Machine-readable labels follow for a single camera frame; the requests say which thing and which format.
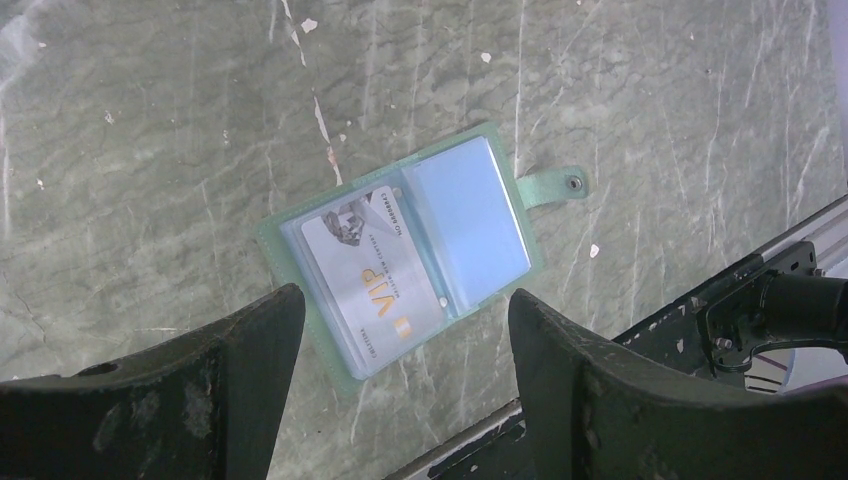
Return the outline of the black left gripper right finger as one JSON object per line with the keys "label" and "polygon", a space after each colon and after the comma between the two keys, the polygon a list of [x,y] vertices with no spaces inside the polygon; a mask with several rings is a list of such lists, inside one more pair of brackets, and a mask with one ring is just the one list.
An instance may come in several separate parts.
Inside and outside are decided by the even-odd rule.
{"label": "black left gripper right finger", "polygon": [[508,309],[542,479],[843,479],[847,390],[763,395],[683,374],[525,290]]}

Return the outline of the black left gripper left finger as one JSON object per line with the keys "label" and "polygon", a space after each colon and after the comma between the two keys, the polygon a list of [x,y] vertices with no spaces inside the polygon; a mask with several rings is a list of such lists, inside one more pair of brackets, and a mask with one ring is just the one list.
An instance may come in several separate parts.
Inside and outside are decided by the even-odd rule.
{"label": "black left gripper left finger", "polygon": [[306,305],[287,284],[220,320],[62,377],[1,385],[5,479],[263,479]]}

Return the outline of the white VIP credit card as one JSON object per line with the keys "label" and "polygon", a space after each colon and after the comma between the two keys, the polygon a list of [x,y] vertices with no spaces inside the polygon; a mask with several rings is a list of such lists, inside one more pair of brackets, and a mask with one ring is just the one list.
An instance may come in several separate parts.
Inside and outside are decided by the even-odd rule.
{"label": "white VIP credit card", "polygon": [[305,219],[298,230],[357,379],[429,339],[446,318],[400,193],[376,187]]}

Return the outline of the light blue credit card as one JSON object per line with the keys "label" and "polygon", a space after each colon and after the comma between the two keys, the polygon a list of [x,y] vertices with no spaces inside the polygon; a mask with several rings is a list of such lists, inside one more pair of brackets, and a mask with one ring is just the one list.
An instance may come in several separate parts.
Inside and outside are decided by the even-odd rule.
{"label": "light blue credit card", "polygon": [[532,268],[489,139],[476,136],[403,169],[452,314],[463,316]]}

